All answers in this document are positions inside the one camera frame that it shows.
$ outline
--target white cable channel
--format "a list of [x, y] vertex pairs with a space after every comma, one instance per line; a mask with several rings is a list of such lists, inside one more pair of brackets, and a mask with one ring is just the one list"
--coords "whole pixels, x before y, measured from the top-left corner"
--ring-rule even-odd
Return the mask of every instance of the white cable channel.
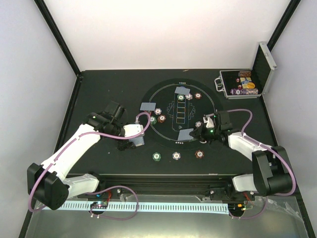
[[[88, 211], [93, 201], [65, 201], [58, 210]], [[93, 211], [134, 212], [136, 202], [109, 202], [108, 207], [96, 208]], [[175, 213], [217, 213], [229, 214], [228, 205], [221, 203], [168, 203], [139, 202], [138, 212], [175, 212]]]

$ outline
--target black table surface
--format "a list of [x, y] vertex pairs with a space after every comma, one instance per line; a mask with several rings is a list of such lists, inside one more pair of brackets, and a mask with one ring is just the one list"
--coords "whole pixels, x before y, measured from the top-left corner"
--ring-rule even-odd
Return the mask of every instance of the black table surface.
[[[127, 109], [122, 117], [135, 121], [140, 112], [140, 104], [145, 93], [159, 82], [172, 78], [196, 80], [217, 94], [224, 110], [245, 108], [253, 112], [253, 119], [245, 132], [252, 138], [274, 145], [265, 108], [260, 98], [225, 99], [224, 94], [216, 92], [214, 79], [219, 69], [152, 69], [152, 70], [89, 70], [84, 71], [76, 104], [67, 129], [68, 140], [78, 129], [82, 120], [91, 112], [102, 111], [107, 103], [115, 101]], [[233, 126], [241, 129], [247, 121], [246, 112], [231, 113]], [[75, 164], [69, 174], [84, 174], [94, 171], [102, 175], [235, 175], [252, 173], [252, 162], [239, 152], [215, 143], [202, 144], [205, 156], [197, 159], [192, 151], [178, 151], [181, 159], [172, 158], [175, 149], [159, 145], [145, 133], [145, 145], [134, 150], [118, 151], [117, 142], [103, 139], [92, 146]], [[162, 159], [155, 162], [154, 152]]]

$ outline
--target case handle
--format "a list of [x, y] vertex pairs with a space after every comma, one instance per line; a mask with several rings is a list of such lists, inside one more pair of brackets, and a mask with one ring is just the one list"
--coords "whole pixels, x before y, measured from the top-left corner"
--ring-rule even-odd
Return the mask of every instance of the case handle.
[[217, 90], [218, 92], [222, 92], [222, 91], [224, 90], [223, 85], [222, 85], [222, 83], [217, 83], [217, 80], [220, 80], [220, 77], [218, 77], [218, 78], [216, 78], [216, 79], [214, 80], [214, 84], [215, 84], [215, 86], [216, 86], [216, 90]]

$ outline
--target white wall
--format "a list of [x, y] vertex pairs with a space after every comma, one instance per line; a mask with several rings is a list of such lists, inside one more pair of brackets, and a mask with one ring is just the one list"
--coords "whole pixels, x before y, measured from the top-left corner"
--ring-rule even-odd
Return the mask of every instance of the white wall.
[[75, 74], [34, 1], [0, 3], [0, 236], [27, 211], [26, 170], [54, 150]]
[[81, 70], [250, 68], [290, 0], [45, 0]]
[[265, 96], [277, 140], [287, 149], [317, 232], [317, 1], [301, 1], [272, 55], [278, 66]]

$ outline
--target green poker chip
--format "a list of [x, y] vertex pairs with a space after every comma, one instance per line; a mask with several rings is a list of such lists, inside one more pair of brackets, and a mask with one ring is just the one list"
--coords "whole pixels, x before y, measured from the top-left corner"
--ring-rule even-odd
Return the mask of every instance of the green poker chip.
[[160, 157], [160, 154], [159, 154], [159, 153], [154, 153], [153, 156], [152, 156], [152, 158], [153, 158], [154, 161], [160, 161], [160, 158], [161, 158], [161, 157]]
[[157, 119], [155, 117], [151, 117], [151, 124], [155, 125], [157, 123]]
[[183, 101], [183, 100], [185, 99], [185, 97], [184, 97], [184, 95], [178, 94], [178, 95], [177, 95], [177, 99], [178, 99], [179, 101]]

